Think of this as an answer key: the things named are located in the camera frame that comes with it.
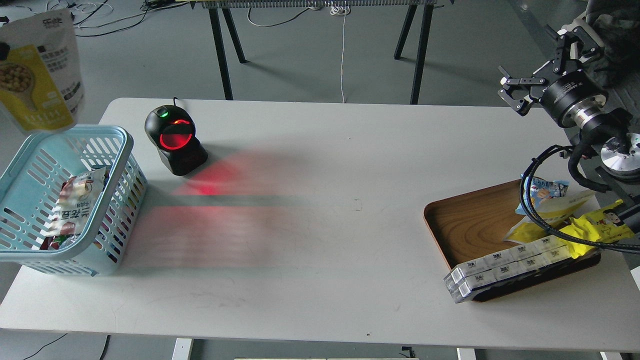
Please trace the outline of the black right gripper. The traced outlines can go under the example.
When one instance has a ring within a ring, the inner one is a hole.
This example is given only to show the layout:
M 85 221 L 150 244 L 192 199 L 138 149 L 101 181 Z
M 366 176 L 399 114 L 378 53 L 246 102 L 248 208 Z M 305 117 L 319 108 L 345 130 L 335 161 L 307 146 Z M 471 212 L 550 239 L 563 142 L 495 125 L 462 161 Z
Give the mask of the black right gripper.
M 603 43 L 585 25 L 558 33 L 550 25 L 546 33 L 555 42 L 555 50 L 545 64 L 546 78 L 560 78 L 546 88 L 539 99 L 540 105 L 561 128 L 584 128 L 596 116 L 602 115 L 608 94 L 582 71 L 583 62 L 602 54 Z M 519 116 L 526 116 L 537 99 L 530 97 L 534 88 L 547 85 L 544 77 L 512 77 L 502 66 L 498 91 L 500 98 Z

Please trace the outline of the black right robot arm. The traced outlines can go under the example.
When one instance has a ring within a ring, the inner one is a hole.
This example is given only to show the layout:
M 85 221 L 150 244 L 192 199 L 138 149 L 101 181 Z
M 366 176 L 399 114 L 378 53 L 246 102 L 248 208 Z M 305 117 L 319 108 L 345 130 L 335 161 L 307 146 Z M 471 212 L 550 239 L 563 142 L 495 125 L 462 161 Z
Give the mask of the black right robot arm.
M 583 68 L 583 60 L 598 55 L 604 44 L 586 25 L 546 31 L 555 42 L 551 59 L 528 77 L 513 77 L 499 66 L 499 96 L 521 116 L 537 103 L 559 127 L 579 127 L 567 165 L 571 177 L 592 191 L 615 192 L 622 199 L 615 214 L 638 233 L 639 196 L 621 185 L 639 182 L 639 135 L 629 130 L 627 110 L 605 111 L 607 92 Z

